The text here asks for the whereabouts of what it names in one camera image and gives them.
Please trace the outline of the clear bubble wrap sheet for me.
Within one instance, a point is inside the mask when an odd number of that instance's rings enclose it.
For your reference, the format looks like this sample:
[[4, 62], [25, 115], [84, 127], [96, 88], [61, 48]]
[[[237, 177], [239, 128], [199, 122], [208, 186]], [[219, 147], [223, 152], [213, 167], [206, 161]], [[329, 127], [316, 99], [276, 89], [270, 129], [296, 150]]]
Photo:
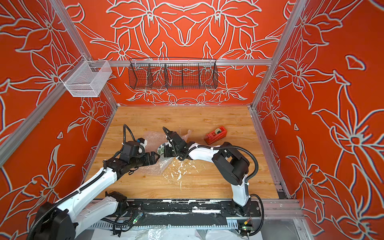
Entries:
[[139, 167], [132, 174], [144, 175], [161, 175], [175, 157], [165, 157], [165, 145], [168, 144], [166, 134], [164, 132], [147, 131], [143, 138], [147, 141], [146, 152], [155, 152], [160, 155], [159, 160], [155, 165]]

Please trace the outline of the green leaf pattern bowl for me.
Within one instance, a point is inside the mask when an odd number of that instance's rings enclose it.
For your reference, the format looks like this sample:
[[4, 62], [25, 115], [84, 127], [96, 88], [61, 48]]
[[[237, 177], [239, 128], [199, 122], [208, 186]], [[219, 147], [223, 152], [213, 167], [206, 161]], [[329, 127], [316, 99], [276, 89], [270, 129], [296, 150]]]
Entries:
[[164, 158], [168, 158], [168, 154], [167, 154], [167, 151], [168, 151], [168, 148], [169, 148], [169, 143], [163, 143], [161, 144], [158, 149], [157, 149], [157, 153], [164, 157]]

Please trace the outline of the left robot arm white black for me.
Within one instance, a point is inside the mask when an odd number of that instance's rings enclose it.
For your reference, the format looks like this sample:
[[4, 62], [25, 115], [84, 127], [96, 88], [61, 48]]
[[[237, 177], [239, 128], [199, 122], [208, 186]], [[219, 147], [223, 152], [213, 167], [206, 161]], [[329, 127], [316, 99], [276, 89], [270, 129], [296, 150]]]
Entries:
[[146, 152], [143, 138], [123, 141], [122, 148], [103, 161], [100, 170], [69, 195], [55, 203], [43, 204], [35, 218], [28, 240], [74, 240], [89, 226], [116, 212], [124, 197], [107, 196], [93, 207], [88, 204], [125, 174], [155, 165], [160, 155]]

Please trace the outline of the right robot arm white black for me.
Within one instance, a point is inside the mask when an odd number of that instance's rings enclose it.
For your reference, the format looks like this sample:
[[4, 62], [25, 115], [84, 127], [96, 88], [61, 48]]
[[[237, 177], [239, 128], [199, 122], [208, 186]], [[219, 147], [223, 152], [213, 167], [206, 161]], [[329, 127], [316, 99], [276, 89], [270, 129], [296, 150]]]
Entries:
[[[221, 201], [222, 215], [225, 217], [247, 217], [236, 232], [242, 237], [258, 234], [264, 223], [265, 211], [261, 198], [249, 193], [249, 181], [259, 170], [256, 157], [248, 150], [225, 142], [220, 146], [206, 146], [195, 142], [186, 142], [175, 131], [163, 127], [168, 144], [165, 146], [164, 156], [175, 157], [179, 161], [206, 161], [215, 165], [222, 177], [231, 185], [232, 200]], [[259, 201], [260, 222], [257, 227], [251, 226], [252, 197]]]

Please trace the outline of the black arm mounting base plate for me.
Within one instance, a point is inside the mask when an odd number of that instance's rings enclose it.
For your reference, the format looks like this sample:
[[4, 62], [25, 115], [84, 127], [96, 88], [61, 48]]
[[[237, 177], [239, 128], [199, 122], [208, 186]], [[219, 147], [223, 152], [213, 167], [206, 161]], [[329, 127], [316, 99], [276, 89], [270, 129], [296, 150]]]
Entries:
[[260, 217], [263, 213], [258, 201], [249, 200], [245, 206], [228, 199], [129, 199], [129, 217], [142, 211], [152, 215], [213, 214], [223, 217]]

